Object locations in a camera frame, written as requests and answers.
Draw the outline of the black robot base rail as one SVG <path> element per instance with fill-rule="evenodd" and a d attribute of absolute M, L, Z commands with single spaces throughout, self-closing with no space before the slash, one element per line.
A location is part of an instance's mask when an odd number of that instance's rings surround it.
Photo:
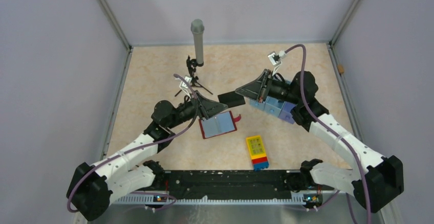
<path fill-rule="evenodd" d="M 160 173 L 145 191 L 163 192 L 178 201 L 286 200 L 295 193 L 331 190 L 329 186 L 308 186 L 296 170 L 172 170 Z"/>

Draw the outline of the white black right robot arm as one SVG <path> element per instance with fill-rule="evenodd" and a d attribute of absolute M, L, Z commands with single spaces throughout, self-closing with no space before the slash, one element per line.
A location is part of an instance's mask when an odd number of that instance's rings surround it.
<path fill-rule="evenodd" d="M 255 80 L 235 89 L 235 93 L 254 101 L 274 98 L 295 104 L 291 115 L 295 123 L 320 138 L 351 169 L 337 168 L 319 159 L 304 161 L 300 183 L 306 189 L 317 185 L 332 187 L 353 196 L 371 213 L 377 213 L 404 191 L 402 161 L 372 150 L 347 131 L 316 98 L 315 77 L 309 71 L 298 72 L 286 83 L 265 69 Z"/>

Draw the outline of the red leather card holder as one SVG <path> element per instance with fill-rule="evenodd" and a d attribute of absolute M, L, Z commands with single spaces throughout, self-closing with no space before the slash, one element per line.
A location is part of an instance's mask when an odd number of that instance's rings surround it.
<path fill-rule="evenodd" d="M 239 122 L 241 118 L 241 114 L 234 117 L 232 111 L 226 111 L 208 120 L 199 119 L 203 139 L 210 139 L 237 131 L 236 123 Z"/>

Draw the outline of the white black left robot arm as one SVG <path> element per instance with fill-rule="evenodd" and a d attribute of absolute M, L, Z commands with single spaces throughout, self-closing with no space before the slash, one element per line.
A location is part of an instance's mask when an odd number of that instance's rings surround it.
<path fill-rule="evenodd" d="M 136 139 L 103 160 L 91 165 L 84 162 L 75 169 L 66 194 L 67 210 L 92 221 L 120 197 L 145 187 L 160 189 L 163 174 L 144 161 L 168 147 L 197 118 L 210 119 L 226 109 L 227 104 L 210 100 L 198 91 L 178 107 L 167 100 L 159 101 L 151 115 L 152 122 Z"/>

